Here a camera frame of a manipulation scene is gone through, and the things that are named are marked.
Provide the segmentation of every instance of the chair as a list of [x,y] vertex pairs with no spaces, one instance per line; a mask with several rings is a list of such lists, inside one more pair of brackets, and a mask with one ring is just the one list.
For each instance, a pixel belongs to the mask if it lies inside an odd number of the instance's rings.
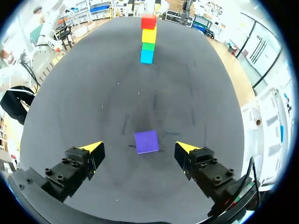
[[71,33],[71,26],[67,26],[65,23],[65,19],[63,19],[62,24],[60,24],[57,28],[56,28],[56,34],[58,36],[58,40],[61,40],[62,45],[64,47],[65,50],[67,50],[66,46],[70,46],[70,48],[72,48],[74,41],[72,40],[72,42],[69,40],[69,35],[72,35]]

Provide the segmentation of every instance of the table surface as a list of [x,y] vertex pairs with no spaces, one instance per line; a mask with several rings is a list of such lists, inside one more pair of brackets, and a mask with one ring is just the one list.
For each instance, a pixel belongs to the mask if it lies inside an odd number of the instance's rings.
[[[157,21],[152,65],[140,63],[140,18],[116,18],[54,67],[28,112],[21,168],[44,174],[65,150],[104,141],[106,158],[65,203],[130,222],[193,224],[213,201],[174,159],[176,141],[207,146],[241,175],[244,134],[231,80],[206,37]],[[156,130],[159,152],[137,154],[134,132]]]

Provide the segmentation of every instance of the bolt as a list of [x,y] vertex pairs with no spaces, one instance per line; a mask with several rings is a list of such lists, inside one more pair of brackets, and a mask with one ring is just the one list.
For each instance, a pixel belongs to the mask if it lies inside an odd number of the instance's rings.
[[228,176],[234,175],[234,170],[233,169],[228,169],[227,173]]
[[59,182],[63,182],[63,181],[64,181],[64,176],[62,176],[62,175],[58,175],[58,176],[57,176],[57,180],[58,180]]
[[212,159],[212,163],[213,163],[213,164],[216,164],[216,163],[218,163],[218,159],[216,159],[216,158],[213,158],[213,159]]
[[31,183],[32,183],[32,179],[29,179],[29,178],[28,178],[28,179],[26,180],[26,182],[27,182],[27,184],[31,184]]
[[52,170],[50,168],[46,168],[46,175],[51,175],[52,174]]
[[214,178],[215,183],[219,183],[221,181],[221,177],[220,176],[216,176]]
[[68,161],[67,161],[67,158],[62,158],[62,163],[66,164]]
[[73,163],[72,163],[72,166],[73,166],[74,168],[78,168],[78,167],[79,167],[79,164],[78,164],[78,162],[73,162]]
[[205,167],[206,167],[206,165],[207,165],[207,163],[206,163],[206,162],[202,162],[202,163],[200,163],[200,164],[199,164],[199,168],[205,168]]

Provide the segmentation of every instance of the blue cube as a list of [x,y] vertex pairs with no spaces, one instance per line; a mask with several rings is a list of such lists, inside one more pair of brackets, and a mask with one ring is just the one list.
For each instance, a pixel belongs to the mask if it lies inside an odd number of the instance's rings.
[[153,58],[154,58],[154,51],[142,50],[141,57],[140,57],[140,63],[153,64]]

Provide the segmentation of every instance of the stacked blocks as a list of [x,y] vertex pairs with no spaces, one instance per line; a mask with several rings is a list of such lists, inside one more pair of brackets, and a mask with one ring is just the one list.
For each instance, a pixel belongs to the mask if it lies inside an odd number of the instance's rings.
[[157,17],[155,15],[144,15],[141,18],[142,50],[141,63],[152,64],[157,36]]

